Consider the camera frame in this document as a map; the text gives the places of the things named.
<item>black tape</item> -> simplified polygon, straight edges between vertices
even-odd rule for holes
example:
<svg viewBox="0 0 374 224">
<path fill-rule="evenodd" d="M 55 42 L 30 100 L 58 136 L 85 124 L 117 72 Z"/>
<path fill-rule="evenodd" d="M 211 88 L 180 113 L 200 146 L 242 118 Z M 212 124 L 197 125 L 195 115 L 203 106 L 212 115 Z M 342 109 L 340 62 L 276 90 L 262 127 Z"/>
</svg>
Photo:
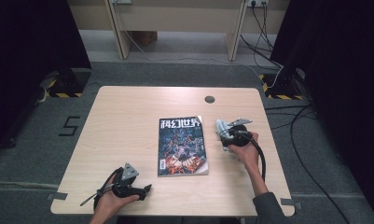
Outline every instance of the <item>black tape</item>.
<svg viewBox="0 0 374 224">
<path fill-rule="evenodd" d="M 66 198 L 67 198 L 66 193 L 56 192 L 56 193 L 50 193 L 47 197 L 47 200 L 53 201 L 54 199 L 57 199 L 57 200 L 64 201 Z"/>
<path fill-rule="evenodd" d="M 281 198 L 280 199 L 280 203 L 282 205 L 289 205 L 289 206 L 295 206 L 296 209 L 302 209 L 302 203 L 294 203 L 294 200 L 292 199 L 284 199 L 284 198 Z"/>
</svg>

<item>magazine cover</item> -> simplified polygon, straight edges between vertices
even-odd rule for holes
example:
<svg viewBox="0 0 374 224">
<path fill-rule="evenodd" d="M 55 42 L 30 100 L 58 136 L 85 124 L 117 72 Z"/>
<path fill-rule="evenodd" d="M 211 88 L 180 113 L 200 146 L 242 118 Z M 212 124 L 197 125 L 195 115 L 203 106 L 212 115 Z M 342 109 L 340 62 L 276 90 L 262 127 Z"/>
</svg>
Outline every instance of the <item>magazine cover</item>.
<svg viewBox="0 0 374 224">
<path fill-rule="evenodd" d="M 159 120 L 158 176 L 208 175 L 201 117 Z"/>
</svg>

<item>hand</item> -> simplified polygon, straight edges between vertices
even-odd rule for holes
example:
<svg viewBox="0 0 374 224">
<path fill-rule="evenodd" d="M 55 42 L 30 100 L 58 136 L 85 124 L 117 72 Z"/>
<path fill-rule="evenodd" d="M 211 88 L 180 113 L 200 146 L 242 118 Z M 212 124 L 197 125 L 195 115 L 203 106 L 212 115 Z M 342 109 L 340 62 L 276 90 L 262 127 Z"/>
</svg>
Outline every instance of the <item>hand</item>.
<svg viewBox="0 0 374 224">
<path fill-rule="evenodd" d="M 258 134 L 251 133 L 256 142 L 258 142 Z M 234 145 L 228 146 L 229 150 L 234 152 L 239 161 L 244 164 L 248 175 L 251 179 L 251 184 L 253 185 L 254 194 L 256 196 L 268 192 L 268 187 L 263 180 L 258 167 L 259 153 L 256 147 L 250 142 L 244 147 L 236 147 Z"/>
<path fill-rule="evenodd" d="M 113 217 L 120 208 L 125 206 L 128 203 L 135 202 L 140 197 L 138 195 L 132 195 L 127 198 L 117 197 L 112 190 L 103 194 L 102 198 L 99 200 L 94 211 L 93 217 L 90 220 L 90 224 L 105 223 L 108 219 Z"/>
<path fill-rule="evenodd" d="M 252 132 L 250 132 L 250 134 L 253 135 L 254 140 L 258 142 L 258 134 Z M 234 145 L 229 145 L 228 149 L 237 155 L 238 160 L 244 164 L 244 167 L 247 170 L 258 170 L 259 153 L 256 147 L 254 147 L 254 145 L 251 142 L 244 147 L 236 147 Z"/>
</svg>

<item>hazard tape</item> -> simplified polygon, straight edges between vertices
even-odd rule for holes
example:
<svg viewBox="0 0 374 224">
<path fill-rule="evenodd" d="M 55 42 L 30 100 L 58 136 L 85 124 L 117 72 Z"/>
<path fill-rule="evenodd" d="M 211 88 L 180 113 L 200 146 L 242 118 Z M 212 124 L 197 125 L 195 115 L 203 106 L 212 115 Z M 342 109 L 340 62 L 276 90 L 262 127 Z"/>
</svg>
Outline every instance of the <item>hazard tape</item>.
<svg viewBox="0 0 374 224">
<path fill-rule="evenodd" d="M 59 98 L 69 98 L 69 97 L 81 97 L 82 92 L 56 92 L 54 88 L 56 84 L 56 79 L 52 80 L 47 88 L 47 97 L 59 97 Z"/>
<path fill-rule="evenodd" d="M 281 99 L 281 100 L 302 100 L 301 95 L 295 95 L 295 94 L 273 94 L 270 92 L 270 88 L 268 88 L 268 85 L 266 82 L 264 82 L 265 75 L 259 75 L 259 78 L 262 80 L 262 89 L 265 92 L 266 97 L 270 99 Z"/>
</svg>

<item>black sleeve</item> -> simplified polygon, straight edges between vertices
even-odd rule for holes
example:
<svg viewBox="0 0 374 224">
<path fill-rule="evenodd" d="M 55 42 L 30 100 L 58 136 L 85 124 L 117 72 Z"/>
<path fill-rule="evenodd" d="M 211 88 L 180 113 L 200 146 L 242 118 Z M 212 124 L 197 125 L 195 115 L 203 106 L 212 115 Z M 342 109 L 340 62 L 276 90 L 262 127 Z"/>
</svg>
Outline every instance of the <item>black sleeve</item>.
<svg viewBox="0 0 374 224">
<path fill-rule="evenodd" d="M 290 223 L 272 192 L 263 193 L 253 199 L 259 223 Z"/>
</svg>

